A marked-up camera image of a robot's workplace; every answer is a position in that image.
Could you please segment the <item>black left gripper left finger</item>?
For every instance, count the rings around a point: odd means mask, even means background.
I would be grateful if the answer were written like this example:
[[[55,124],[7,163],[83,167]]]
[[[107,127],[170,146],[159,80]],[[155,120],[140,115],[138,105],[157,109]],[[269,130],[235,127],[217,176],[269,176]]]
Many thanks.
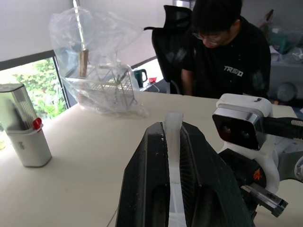
[[[169,164],[163,124],[148,127],[129,163],[115,227],[168,227]]]

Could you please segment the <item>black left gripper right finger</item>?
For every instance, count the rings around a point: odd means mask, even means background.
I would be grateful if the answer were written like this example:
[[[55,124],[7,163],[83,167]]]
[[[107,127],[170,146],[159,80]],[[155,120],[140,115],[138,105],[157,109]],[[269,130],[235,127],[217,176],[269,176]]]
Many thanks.
[[[187,227],[255,227],[231,168],[186,122],[180,130],[179,168]]]

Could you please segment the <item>translucent white plastic syringe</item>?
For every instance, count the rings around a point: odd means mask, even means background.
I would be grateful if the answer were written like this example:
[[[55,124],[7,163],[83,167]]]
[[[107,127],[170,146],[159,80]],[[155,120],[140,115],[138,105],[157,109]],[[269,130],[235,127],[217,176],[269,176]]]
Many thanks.
[[[168,227],[186,227],[184,204],[180,182],[180,130],[183,114],[169,112],[163,122],[168,148],[169,164],[169,223]]]

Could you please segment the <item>grey round container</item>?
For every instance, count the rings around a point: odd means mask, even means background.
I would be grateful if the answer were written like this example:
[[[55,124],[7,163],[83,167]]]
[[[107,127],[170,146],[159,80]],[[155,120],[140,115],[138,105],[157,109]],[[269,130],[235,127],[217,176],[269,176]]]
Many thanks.
[[[297,88],[292,83],[280,84],[276,91],[278,100],[282,102],[289,102],[296,98]]]

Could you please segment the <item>dark green kettle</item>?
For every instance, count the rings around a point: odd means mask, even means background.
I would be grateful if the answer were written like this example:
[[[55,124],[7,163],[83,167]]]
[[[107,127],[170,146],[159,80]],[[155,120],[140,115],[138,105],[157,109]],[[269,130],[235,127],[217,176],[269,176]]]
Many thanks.
[[[145,69],[141,69],[141,70],[134,70],[133,73],[137,80],[139,88],[143,88],[144,82],[148,80],[147,71]]]

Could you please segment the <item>person in black t-shirt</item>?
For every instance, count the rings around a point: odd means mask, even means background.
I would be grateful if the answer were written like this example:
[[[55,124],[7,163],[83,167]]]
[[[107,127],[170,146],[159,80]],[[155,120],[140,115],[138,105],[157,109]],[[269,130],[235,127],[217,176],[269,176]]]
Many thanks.
[[[242,0],[196,0],[191,27],[179,50],[184,95],[267,97],[269,45],[241,10]]]

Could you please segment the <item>white dispenser box clear lid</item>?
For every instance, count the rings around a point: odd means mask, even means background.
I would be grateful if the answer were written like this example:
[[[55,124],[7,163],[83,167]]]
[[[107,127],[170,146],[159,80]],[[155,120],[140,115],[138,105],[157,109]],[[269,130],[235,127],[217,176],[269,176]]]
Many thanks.
[[[0,84],[0,122],[23,166],[43,167],[52,159],[24,84]]]

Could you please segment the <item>black mesh office chair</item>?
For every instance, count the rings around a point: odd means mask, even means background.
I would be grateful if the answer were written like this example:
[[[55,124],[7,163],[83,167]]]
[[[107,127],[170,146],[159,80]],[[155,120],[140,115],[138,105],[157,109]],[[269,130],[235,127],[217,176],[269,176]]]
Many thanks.
[[[191,27],[192,10],[165,5],[164,11],[164,26],[147,26],[144,31],[152,31],[151,42],[165,81],[166,93],[191,96],[193,83],[185,78],[188,73],[183,71],[180,63],[186,54],[183,37]]]

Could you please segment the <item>clear plastic bag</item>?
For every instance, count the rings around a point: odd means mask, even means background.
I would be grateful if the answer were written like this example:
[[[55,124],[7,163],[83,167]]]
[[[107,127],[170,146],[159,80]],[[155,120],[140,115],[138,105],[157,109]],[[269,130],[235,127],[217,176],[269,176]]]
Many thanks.
[[[52,15],[49,22],[49,34],[61,80],[73,67],[79,69],[79,51],[84,49],[89,51],[88,65],[125,65],[119,60],[118,53],[134,42],[142,32],[143,29],[139,26],[111,12],[74,7]],[[139,99],[140,89],[135,76],[132,81],[134,96],[138,104],[128,112],[98,112],[80,106],[100,114],[146,117],[148,113]]]

